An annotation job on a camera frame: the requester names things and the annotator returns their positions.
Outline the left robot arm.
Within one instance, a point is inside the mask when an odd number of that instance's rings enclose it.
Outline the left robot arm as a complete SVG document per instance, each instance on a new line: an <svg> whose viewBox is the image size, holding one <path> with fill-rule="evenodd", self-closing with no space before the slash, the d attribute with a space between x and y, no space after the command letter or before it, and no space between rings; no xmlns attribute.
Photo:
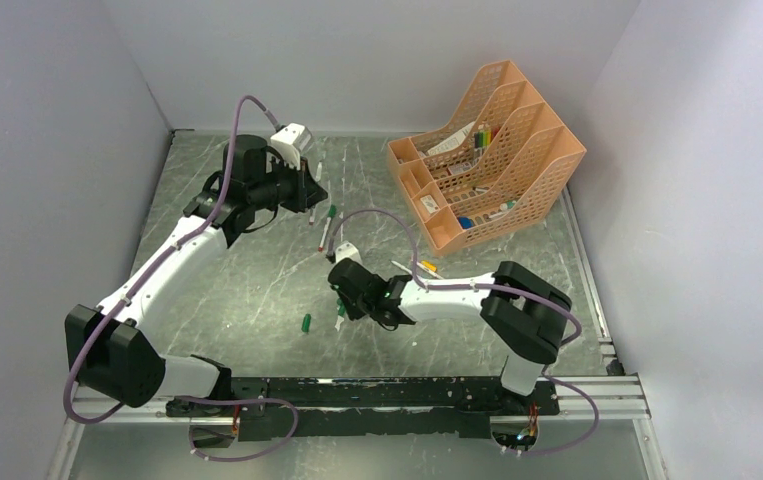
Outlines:
<svg viewBox="0 0 763 480"><path fill-rule="evenodd" d="M205 181L160 248L95 307L75 306L64 321L74 381L124 406L155 397L193 397L218 416L234 400L231 371L205 357L162 355L150 338L186 283L256 231L260 211L304 213L326 199L305 152L303 126L270 138L242 134L223 152L223 168Z"/></svg>

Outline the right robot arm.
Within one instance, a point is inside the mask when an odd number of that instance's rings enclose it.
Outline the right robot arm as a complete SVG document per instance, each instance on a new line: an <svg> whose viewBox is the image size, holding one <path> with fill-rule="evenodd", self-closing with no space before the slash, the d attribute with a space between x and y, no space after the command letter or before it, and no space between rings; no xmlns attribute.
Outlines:
<svg viewBox="0 0 763 480"><path fill-rule="evenodd" d="M555 363L572 300L514 261L465 279L385 279L352 259L337 262L328 283L351 320L369 317L396 329L433 320L482 320L510 349L496 391L499 406L519 414L535 399L541 372Z"/></svg>

